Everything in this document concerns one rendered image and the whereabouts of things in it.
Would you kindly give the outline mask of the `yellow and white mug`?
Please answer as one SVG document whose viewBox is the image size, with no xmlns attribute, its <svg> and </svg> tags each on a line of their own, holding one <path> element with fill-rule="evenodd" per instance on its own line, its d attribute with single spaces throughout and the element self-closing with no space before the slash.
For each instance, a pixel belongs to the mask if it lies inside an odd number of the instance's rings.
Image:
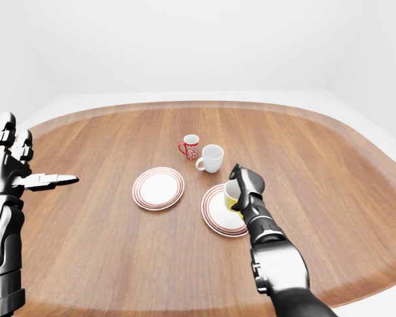
<svg viewBox="0 0 396 317">
<path fill-rule="evenodd" d="M 227 210 L 231 213 L 236 213 L 241 219 L 243 215 L 239 211 L 233 210 L 232 206 L 235 205 L 240 198 L 241 190 L 237 180 L 229 180 L 224 184 L 224 204 Z"/>
</svg>

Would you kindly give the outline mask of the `plain white mug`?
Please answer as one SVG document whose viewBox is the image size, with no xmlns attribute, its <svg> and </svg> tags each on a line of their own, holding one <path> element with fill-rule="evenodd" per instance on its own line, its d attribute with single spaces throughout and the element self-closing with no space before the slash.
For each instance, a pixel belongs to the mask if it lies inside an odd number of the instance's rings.
<svg viewBox="0 0 396 317">
<path fill-rule="evenodd" d="M 197 170 L 216 173 L 222 166 L 224 150 L 219 145 L 206 145 L 203 147 L 202 156 L 195 163 Z"/>
</svg>

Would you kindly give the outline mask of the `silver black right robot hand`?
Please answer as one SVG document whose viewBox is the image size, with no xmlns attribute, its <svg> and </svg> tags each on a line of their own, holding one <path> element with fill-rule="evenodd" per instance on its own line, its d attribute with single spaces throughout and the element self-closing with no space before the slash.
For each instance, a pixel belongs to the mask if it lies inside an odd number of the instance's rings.
<svg viewBox="0 0 396 317">
<path fill-rule="evenodd" d="M 262 197 L 265 181 L 261 175 L 240 164 L 234 166 L 229 179 L 236 180 L 240 188 L 240 196 L 232 209 L 239 211 L 248 224 L 251 218 L 260 214 L 259 208 L 265 207 Z"/>
</svg>

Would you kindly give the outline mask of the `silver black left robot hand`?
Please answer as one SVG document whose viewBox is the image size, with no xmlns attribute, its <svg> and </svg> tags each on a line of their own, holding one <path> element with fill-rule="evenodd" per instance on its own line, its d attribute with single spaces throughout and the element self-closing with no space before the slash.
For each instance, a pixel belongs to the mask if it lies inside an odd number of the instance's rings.
<svg viewBox="0 0 396 317">
<path fill-rule="evenodd" d="M 34 156 L 32 146 L 31 132 L 17 131 L 14 114 L 3 112 L 0 116 L 0 194 L 21 197 L 24 190 L 52 190 L 79 181 L 74 175 L 34 174 L 30 168 Z"/>
</svg>

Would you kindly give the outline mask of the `red and white patterned mug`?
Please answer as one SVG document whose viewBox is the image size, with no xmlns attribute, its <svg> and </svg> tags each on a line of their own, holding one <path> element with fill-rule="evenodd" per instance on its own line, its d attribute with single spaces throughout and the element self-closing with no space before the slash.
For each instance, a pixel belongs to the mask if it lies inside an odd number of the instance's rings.
<svg viewBox="0 0 396 317">
<path fill-rule="evenodd" d="M 178 145 L 179 151 L 189 160 L 197 158 L 199 136 L 195 134 L 186 135 L 183 141 Z"/>
</svg>

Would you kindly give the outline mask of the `white plate with red rings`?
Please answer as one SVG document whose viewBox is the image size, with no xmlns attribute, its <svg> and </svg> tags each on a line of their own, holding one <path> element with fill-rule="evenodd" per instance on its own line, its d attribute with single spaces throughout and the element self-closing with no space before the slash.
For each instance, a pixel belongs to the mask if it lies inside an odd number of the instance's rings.
<svg viewBox="0 0 396 317">
<path fill-rule="evenodd" d="M 182 175 L 168 167 L 151 168 L 134 182 L 134 202 L 143 209 L 160 211 L 173 206 L 183 195 L 185 182 Z"/>
<path fill-rule="evenodd" d="M 210 188 L 202 198 L 201 214 L 205 223 L 222 236 L 237 238 L 248 233 L 246 224 L 238 212 L 227 208 L 228 196 L 225 184 Z"/>
</svg>

